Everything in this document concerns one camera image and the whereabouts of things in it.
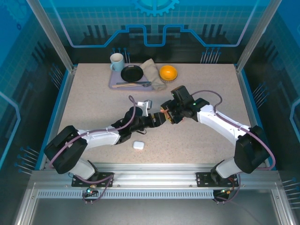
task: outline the speckled countertop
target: speckled countertop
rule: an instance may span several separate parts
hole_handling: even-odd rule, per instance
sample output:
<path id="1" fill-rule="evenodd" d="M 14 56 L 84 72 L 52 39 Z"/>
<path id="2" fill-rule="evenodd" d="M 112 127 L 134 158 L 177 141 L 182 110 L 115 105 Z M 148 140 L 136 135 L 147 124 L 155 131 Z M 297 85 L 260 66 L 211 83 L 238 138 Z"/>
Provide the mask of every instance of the speckled countertop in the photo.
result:
<path id="1" fill-rule="evenodd" d="M 159 69 L 164 64 L 157 64 Z M 128 95 L 135 101 L 153 101 L 150 113 L 172 99 L 170 91 L 185 85 L 190 93 L 209 89 L 223 97 L 218 110 L 232 119 L 249 125 L 249 119 L 240 86 L 232 64 L 172 64 L 178 70 L 177 79 L 167 84 L 163 91 L 112 90 L 109 64 L 79 64 L 67 105 L 60 124 L 60 131 L 67 125 L 77 129 L 105 128 L 124 117 L 132 106 Z M 212 105 L 218 97 L 201 93 Z M 145 142 L 143 150 L 135 150 L 134 141 Z M 169 122 L 147 129 L 146 135 L 133 133 L 127 142 L 114 146 L 100 146 L 83 153 L 82 157 L 97 163 L 218 163 L 234 155 L 234 147 L 227 139 L 210 127 L 192 119 L 177 125 Z"/>

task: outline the small white box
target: small white box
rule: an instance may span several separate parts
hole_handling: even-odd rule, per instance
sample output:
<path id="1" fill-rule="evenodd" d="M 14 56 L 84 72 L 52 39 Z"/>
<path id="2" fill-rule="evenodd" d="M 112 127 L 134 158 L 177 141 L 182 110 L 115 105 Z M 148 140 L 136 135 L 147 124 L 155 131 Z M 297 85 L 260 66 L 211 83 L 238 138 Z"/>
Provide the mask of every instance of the small white box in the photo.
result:
<path id="1" fill-rule="evenodd" d="M 145 147 L 144 142 L 138 142 L 138 141 L 133 142 L 133 148 L 134 149 L 143 150 L 144 147 Z"/>

